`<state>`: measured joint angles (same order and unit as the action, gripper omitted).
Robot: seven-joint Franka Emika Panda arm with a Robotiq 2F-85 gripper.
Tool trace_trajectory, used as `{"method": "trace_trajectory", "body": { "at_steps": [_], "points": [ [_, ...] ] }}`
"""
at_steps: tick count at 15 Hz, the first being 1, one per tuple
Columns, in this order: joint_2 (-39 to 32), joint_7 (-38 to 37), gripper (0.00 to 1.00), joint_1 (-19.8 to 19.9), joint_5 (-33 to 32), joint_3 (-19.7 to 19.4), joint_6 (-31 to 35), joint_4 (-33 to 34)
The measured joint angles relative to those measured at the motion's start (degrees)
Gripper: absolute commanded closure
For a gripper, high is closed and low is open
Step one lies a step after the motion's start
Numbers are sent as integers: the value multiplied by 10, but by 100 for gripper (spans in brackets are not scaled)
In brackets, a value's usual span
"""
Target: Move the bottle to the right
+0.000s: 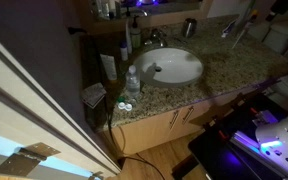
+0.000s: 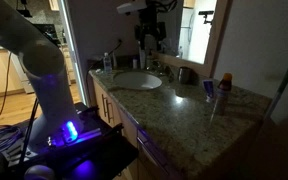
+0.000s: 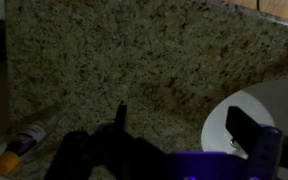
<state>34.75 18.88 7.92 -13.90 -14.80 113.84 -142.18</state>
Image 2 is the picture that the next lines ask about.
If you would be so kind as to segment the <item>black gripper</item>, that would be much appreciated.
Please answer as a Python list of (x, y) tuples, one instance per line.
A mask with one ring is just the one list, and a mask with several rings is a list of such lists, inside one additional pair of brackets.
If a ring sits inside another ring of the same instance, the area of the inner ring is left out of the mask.
[(135, 26), (135, 38), (143, 44), (145, 37), (151, 35), (156, 41), (162, 41), (166, 37), (164, 22), (157, 21), (157, 9), (149, 6), (139, 11), (139, 25)]

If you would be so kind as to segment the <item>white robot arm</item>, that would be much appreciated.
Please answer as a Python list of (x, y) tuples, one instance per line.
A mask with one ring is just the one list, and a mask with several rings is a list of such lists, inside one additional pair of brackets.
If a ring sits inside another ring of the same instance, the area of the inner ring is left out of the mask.
[(18, 56), (42, 109), (33, 122), (29, 149), (42, 152), (50, 136), (73, 142), (67, 124), (81, 133), (84, 123), (75, 110), (63, 54), (4, 0), (0, 0), (0, 46)]

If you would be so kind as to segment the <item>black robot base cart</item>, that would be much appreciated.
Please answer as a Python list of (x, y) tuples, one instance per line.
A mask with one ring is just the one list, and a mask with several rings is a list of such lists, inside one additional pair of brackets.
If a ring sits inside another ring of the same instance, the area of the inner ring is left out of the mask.
[(75, 105), (84, 129), (77, 133), (68, 123), (68, 143), (50, 136), (46, 148), (29, 149), (31, 118), (16, 125), (0, 126), (0, 180), (112, 180), (138, 156), (138, 150), (122, 136), (123, 126), (107, 125), (98, 108)]

